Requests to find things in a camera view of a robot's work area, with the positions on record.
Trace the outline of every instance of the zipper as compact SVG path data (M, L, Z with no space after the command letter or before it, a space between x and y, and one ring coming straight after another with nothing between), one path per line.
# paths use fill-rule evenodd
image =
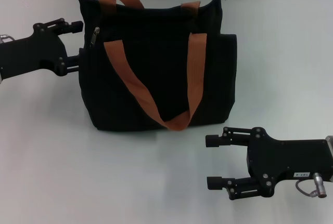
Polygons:
M93 36L92 36L92 40L90 41L90 48L93 48L95 46L95 42L96 42L96 38L97 35L99 34L99 27L95 27Z

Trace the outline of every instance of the bag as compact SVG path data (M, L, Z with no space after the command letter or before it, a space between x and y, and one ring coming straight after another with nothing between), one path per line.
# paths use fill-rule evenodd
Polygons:
M139 0L79 1L79 81L95 127L182 130L227 120L237 41L220 34L221 0L170 9L144 9Z

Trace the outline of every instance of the brown handle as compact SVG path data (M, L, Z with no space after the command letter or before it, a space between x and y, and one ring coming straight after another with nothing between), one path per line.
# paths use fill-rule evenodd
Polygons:
M200 2L188 2L188 3L182 3L181 8L182 10L188 10L193 15L198 16Z
M188 38L187 98L189 110L166 122L161 119L149 90L132 71L126 59L122 40L104 42L104 46L113 68L147 115L168 129L183 130L190 123L202 99L206 41L207 34L205 33L190 34Z
M126 7L144 9L140 0L120 0ZM116 13L116 0L99 0L102 12L104 14Z

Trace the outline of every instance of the table surface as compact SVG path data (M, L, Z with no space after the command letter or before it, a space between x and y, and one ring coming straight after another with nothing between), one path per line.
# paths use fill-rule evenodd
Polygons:
M142 0L167 8L194 0ZM201 0L202 5L210 0ZM264 127L277 139L333 133L333 0L222 0L221 33L237 34L236 102L223 125L143 133L98 131L81 99L78 74L40 70L0 86L0 222L331 223L328 197L311 199L295 181L272 198L230 201L207 176L248 177L246 148L206 148L223 126ZM77 0L0 0L0 33L82 20ZM83 33L62 35L68 55ZM307 181L304 190L314 190Z

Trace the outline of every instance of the white label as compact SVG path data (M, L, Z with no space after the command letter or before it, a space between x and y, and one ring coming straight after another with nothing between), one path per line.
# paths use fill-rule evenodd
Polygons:
M293 175L294 177L309 177L310 176L310 172L304 172L304 173L294 173Z

